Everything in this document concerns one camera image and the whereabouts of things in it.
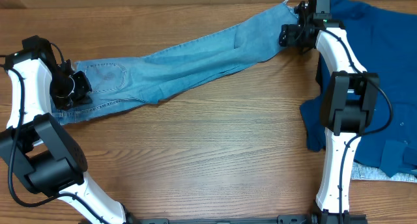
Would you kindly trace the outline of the light blue jeans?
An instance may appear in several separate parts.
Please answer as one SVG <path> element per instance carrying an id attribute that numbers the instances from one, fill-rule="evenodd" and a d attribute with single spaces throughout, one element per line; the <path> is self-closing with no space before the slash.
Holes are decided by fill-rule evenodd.
<path id="1" fill-rule="evenodd" d="M 143 57 L 78 61 L 91 103 L 52 109 L 60 124 L 79 123 L 162 100 L 273 58 L 281 27 L 298 16 L 285 2 L 224 30 Z"/>

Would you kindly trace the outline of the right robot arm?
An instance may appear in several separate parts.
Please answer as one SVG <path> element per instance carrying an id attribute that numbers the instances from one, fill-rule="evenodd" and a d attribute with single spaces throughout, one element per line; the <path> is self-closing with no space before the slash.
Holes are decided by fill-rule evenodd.
<path id="1" fill-rule="evenodd" d="M 330 73 L 319 112 L 326 135 L 323 176 L 304 223 L 366 223 L 364 215 L 349 213 L 349 186 L 356 149 L 373 117 L 379 77 L 358 62 L 343 22 L 331 15 L 330 0 L 302 1 L 295 14 L 298 23 L 282 26 L 279 44 L 316 49 Z"/>

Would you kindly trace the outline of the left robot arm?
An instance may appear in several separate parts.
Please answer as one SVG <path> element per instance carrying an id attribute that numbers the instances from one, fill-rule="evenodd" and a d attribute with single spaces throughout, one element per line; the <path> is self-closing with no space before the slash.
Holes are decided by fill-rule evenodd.
<path id="1" fill-rule="evenodd" d="M 59 199 L 88 223 L 138 223 L 92 179 L 81 147 L 52 115 L 52 107 L 69 110 L 91 102 L 85 74 L 68 60 L 57 63 L 56 45 L 45 38 L 26 38 L 22 46 L 1 64 L 12 82 L 12 110 L 1 132 L 12 198 L 24 207 Z"/>

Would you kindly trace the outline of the dark blue shirt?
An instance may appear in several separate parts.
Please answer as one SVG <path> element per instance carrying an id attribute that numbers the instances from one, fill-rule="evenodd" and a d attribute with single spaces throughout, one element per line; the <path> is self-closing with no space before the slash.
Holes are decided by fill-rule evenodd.
<path id="1" fill-rule="evenodd" d="M 387 129 L 361 138 L 355 162 L 391 177 L 416 177 L 416 15 L 392 12 L 351 0 L 331 0 L 333 18 L 341 20 L 359 62 L 379 75 L 381 89 L 368 130 L 393 119 Z"/>

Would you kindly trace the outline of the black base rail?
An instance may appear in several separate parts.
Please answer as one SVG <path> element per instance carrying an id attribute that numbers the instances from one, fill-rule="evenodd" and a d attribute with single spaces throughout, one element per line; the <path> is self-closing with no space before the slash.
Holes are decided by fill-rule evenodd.
<path id="1" fill-rule="evenodd" d="M 301 215 L 278 215 L 277 217 L 269 218 L 232 218 L 232 219 L 183 219 L 183 220 L 169 220 L 165 218 L 160 219 L 133 219 L 128 220 L 127 223 L 137 224 L 366 224 L 366 215 L 353 215 L 345 218 L 344 221 L 339 220 L 338 214 L 323 214 L 321 216 L 315 214 L 301 214 Z"/>

